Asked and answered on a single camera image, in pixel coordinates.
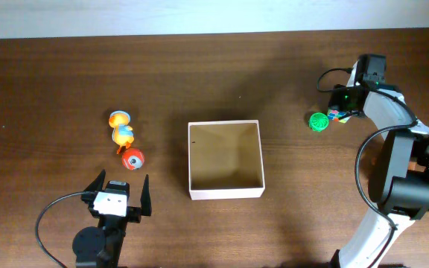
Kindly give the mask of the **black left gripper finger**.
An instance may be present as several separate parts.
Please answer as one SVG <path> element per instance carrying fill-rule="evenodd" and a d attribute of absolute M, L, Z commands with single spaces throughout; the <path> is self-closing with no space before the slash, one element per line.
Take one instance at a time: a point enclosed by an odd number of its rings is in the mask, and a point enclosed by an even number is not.
<path fill-rule="evenodd" d="M 147 174 L 144 178 L 144 184 L 142 188 L 142 194 L 140 198 L 141 204 L 141 215 L 150 217 L 152 214 L 152 205 L 150 198 L 150 187 L 149 187 L 149 175 Z"/>
<path fill-rule="evenodd" d="M 97 177 L 84 189 L 84 191 L 101 191 L 104 186 L 106 171 L 103 169 Z"/>

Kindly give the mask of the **colourful puzzle cube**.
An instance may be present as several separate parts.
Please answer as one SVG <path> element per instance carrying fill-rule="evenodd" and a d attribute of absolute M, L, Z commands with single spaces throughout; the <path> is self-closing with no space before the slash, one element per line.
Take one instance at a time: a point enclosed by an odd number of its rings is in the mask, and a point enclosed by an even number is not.
<path fill-rule="evenodd" d="M 331 121 L 337 121 L 345 124 L 350 118 L 351 114 L 348 112 L 338 111 L 336 109 L 328 109 L 327 117 Z"/>

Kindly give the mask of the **green ridged ball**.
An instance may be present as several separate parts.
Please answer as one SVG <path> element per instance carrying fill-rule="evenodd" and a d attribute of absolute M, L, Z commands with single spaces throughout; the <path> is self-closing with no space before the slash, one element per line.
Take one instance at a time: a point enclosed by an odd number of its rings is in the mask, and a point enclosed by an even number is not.
<path fill-rule="evenodd" d="M 328 116 L 321 112 L 315 112 L 314 114 L 312 114 L 308 121 L 308 126 L 314 132 L 322 132 L 328 127 L 328 124 Z"/>

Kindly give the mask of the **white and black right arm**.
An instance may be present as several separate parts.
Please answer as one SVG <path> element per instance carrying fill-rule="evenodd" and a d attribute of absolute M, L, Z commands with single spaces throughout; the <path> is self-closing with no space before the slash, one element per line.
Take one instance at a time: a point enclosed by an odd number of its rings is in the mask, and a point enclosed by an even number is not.
<path fill-rule="evenodd" d="M 368 210 L 352 239 L 338 249 L 330 267 L 378 267 L 398 236 L 429 212 L 429 127 L 407 106 L 397 86 L 387 84 L 387 59 L 361 54 L 349 81 L 330 90 L 327 117 L 347 122 L 369 118 L 377 130 L 361 144 L 355 184 Z M 384 143 L 364 190 L 360 156 L 375 137 Z"/>

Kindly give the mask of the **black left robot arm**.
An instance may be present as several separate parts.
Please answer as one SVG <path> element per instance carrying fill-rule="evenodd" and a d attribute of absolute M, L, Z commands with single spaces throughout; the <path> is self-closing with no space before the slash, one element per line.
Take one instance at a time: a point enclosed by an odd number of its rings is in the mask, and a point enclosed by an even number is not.
<path fill-rule="evenodd" d="M 76 267 L 117 267 L 128 223 L 140 223 L 152 214 L 149 176 L 144 178 L 140 206 L 128 205 L 130 184 L 111 180 L 106 172 L 99 175 L 84 190 L 81 200 L 89 213 L 98 219 L 97 226 L 80 230 L 72 242 Z"/>

